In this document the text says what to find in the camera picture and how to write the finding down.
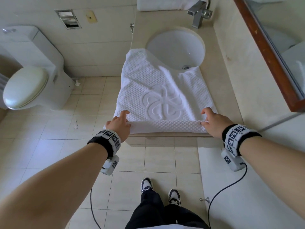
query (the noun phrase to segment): sink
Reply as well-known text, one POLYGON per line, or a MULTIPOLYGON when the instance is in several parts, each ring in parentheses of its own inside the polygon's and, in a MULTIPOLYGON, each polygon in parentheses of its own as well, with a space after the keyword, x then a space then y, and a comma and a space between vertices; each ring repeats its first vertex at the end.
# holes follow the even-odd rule
POLYGON ((205 55, 204 42, 189 30, 168 30, 157 34, 146 49, 165 65, 178 70, 199 66, 205 55))

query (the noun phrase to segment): white sneaker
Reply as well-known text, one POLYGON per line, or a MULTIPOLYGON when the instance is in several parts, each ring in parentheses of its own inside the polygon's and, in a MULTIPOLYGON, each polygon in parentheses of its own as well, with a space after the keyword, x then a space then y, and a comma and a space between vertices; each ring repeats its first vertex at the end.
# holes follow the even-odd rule
POLYGON ((177 190, 171 189, 168 193, 168 202, 170 204, 175 204, 177 206, 181 206, 180 194, 177 190))
POLYGON ((153 184, 149 178, 144 178, 141 182, 141 193, 147 190, 153 190, 153 184))

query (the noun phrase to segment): person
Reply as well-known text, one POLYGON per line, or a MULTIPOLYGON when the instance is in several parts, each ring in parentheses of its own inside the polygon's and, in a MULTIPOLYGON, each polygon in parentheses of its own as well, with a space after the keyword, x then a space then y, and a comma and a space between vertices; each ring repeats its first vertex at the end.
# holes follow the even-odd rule
MULTIPOLYGON (((116 132, 121 142, 130 131, 128 113, 122 111, 120 117, 106 123, 106 128, 116 132)), ((201 124, 213 137, 222 138, 223 131, 233 124, 210 108, 203 109, 204 113, 207 118, 201 124)), ((273 192, 305 218, 305 154, 260 136, 244 140, 239 152, 273 192)), ((92 142, 35 174, 0 203, 0 228, 64 229, 108 157, 104 146, 92 142)), ((177 190, 170 192, 170 204, 166 207, 154 192, 150 179, 142 181, 141 190, 141 203, 127 229, 208 228, 200 217, 181 206, 177 190)))

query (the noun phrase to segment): hand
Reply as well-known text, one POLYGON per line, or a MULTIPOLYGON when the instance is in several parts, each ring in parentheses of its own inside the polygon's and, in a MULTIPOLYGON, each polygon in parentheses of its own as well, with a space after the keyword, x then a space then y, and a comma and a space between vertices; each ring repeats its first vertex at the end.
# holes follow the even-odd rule
POLYGON ((228 117, 214 113, 211 108, 204 108, 201 114, 207 115, 205 121, 201 122, 201 125, 213 137, 222 139, 222 132, 225 128, 234 124, 228 117))
POLYGON ((119 135, 121 142, 124 142, 130 133, 131 125, 127 123, 128 120, 126 119, 129 113, 127 110, 121 111, 120 117, 114 117, 111 121, 106 122, 106 129, 115 131, 119 135))

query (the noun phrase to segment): wristband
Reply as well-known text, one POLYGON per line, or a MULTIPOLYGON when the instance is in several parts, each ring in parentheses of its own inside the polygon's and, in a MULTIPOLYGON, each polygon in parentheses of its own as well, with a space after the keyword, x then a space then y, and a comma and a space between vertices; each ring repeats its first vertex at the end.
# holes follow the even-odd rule
POLYGON ((112 158, 121 147, 121 139, 119 135, 115 131, 109 129, 100 131, 90 141, 88 141, 87 144, 92 142, 100 144, 105 148, 105 150, 107 150, 107 159, 112 158))
POLYGON ((239 148, 247 138, 261 136, 256 130, 245 125, 230 125, 222 133, 224 147, 234 156, 240 156, 239 148))

